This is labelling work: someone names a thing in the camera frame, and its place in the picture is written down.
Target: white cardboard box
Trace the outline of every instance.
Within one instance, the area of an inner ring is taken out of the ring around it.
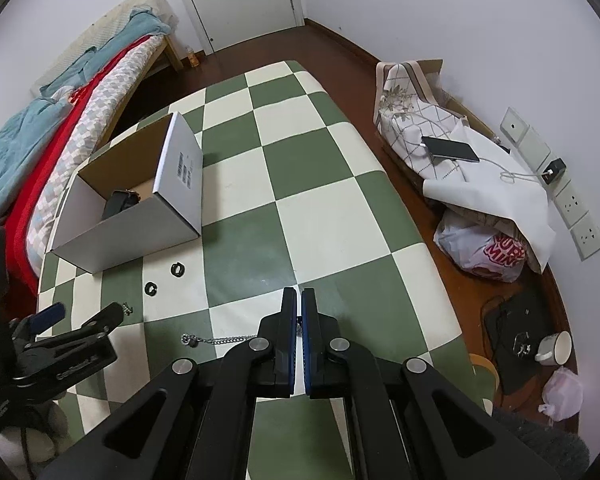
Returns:
[[[117,189],[140,202],[100,221]],[[202,150],[182,115],[169,114],[79,170],[50,249],[93,274],[198,238],[201,206]]]

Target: blue blanket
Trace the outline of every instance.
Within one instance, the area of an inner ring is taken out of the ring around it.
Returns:
[[[39,97],[0,130],[0,218],[72,107],[65,99]]]
[[[171,27],[161,22],[148,10],[131,11],[129,22],[119,33],[100,48],[87,49],[69,68],[62,72],[47,86],[40,88],[42,97],[50,97],[61,86],[70,85],[80,88],[91,79],[123,48],[143,36],[169,34]]]

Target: green and white checkered mat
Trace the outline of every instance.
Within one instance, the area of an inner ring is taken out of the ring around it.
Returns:
[[[376,356],[421,356],[478,398],[429,251],[375,156],[313,76],[294,61],[264,66],[171,104],[112,144],[176,111],[202,142],[202,238],[93,276],[45,257],[38,308],[62,301],[67,309],[53,335],[112,301],[134,310],[110,335],[118,360],[60,401],[72,437],[173,360],[204,362],[231,346],[191,349],[182,333],[256,333],[280,309],[285,286],[314,287],[318,309]],[[181,278],[171,274],[175,262],[185,266]],[[155,296],[144,293],[146,282],[157,284]],[[252,480],[352,478],[342,402],[304,396],[301,356],[300,348],[295,396],[257,403]]]

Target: cup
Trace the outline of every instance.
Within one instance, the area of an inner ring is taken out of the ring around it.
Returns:
[[[571,334],[558,332],[542,339],[536,354],[536,361],[544,366],[562,366],[570,355]]]

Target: metal chain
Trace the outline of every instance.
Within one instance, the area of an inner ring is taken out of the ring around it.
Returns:
[[[298,323],[296,324],[296,335],[298,337],[302,337],[302,322],[301,318],[298,318]],[[185,346],[190,346],[191,348],[195,348],[198,346],[198,343],[207,343],[209,345],[224,345],[228,343],[240,343],[242,341],[248,341],[249,339],[253,339],[257,337],[257,334],[254,335],[235,335],[232,337],[198,337],[195,334],[182,334],[180,341]]]

